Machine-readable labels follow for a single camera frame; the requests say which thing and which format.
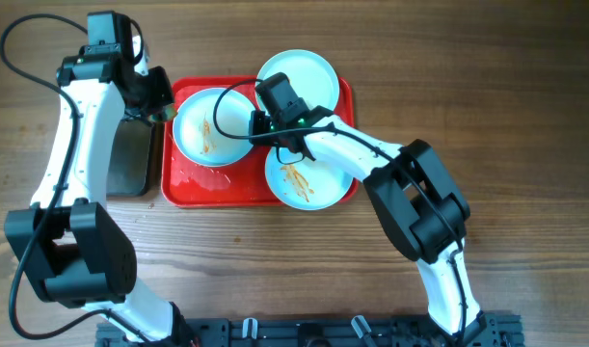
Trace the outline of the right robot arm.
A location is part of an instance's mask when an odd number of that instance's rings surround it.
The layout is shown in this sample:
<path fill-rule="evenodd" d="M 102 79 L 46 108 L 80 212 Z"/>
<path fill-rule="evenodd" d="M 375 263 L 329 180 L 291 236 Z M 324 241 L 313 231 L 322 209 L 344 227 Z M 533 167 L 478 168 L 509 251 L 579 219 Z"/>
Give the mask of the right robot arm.
<path fill-rule="evenodd" d="M 252 117 L 252 144 L 285 148 L 361 182 L 390 243 L 415 262 L 431 320 L 451 344 L 471 343 L 481 308 L 464 257 L 469 205 L 431 146 L 382 142 L 325 107 L 310 109 L 282 72 L 256 80 L 254 90 L 264 108 Z"/>

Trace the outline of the light blue plate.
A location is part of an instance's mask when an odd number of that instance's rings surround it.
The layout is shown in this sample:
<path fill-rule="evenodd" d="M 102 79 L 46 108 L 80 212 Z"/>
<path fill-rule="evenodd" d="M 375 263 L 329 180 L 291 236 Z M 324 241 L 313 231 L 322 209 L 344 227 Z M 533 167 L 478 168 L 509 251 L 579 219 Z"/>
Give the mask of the light blue plate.
<path fill-rule="evenodd" d="M 347 201 L 356 191 L 355 179 L 328 162 L 312 161 L 285 148 L 271 148 L 264 167 L 273 195 L 287 206 L 313 211 Z"/>
<path fill-rule="evenodd" d="M 283 72 L 296 92 L 309 107 L 334 110 L 340 94 L 337 74 L 322 56 L 303 49 L 282 51 L 271 57 L 259 70 L 258 79 Z"/>
<path fill-rule="evenodd" d="M 237 91 L 228 92 L 219 103 L 217 121 L 213 111 L 225 88 L 209 88 L 189 96 L 178 108 L 173 124 L 174 142 L 192 162 L 206 167 L 223 167 L 245 157 L 253 148 L 248 140 L 222 135 L 248 136 L 249 122 L 255 110 L 251 101 Z"/>

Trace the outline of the light blue plate top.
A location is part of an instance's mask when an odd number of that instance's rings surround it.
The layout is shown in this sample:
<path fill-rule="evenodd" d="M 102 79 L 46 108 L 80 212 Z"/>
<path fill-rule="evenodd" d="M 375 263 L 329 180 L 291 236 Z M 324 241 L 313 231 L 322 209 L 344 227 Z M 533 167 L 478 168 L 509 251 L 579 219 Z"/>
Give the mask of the light blue plate top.
<path fill-rule="evenodd" d="M 258 79 L 283 72 L 296 92 L 309 107 L 334 110 L 340 94 L 337 74 L 322 56 L 303 49 L 282 51 L 271 57 L 259 70 Z"/>

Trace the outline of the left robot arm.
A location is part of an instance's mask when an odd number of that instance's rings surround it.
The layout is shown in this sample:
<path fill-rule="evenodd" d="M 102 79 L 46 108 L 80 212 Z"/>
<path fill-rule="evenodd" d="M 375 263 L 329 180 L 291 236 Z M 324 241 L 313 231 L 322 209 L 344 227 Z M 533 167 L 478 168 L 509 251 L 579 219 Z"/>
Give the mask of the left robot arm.
<path fill-rule="evenodd" d="M 175 115 L 166 71 L 148 67 L 138 23 L 114 11 L 90 13 L 88 41 L 63 59 L 52 90 L 60 119 L 43 179 L 30 205 L 7 215 L 17 279 L 38 298 L 101 316 L 140 346 L 191 346 L 178 307 L 137 277 L 131 241 L 106 208 L 107 176 L 120 122 Z"/>

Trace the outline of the green yellow scrub sponge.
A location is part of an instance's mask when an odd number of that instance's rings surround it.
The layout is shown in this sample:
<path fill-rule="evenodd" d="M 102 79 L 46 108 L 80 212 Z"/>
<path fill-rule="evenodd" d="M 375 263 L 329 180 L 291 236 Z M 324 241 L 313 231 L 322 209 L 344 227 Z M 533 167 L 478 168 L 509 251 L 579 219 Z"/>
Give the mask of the green yellow scrub sponge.
<path fill-rule="evenodd" d="M 173 120 L 177 116 L 177 110 L 173 105 L 168 105 L 158 110 L 154 110 L 147 119 L 154 123 L 163 123 Z"/>

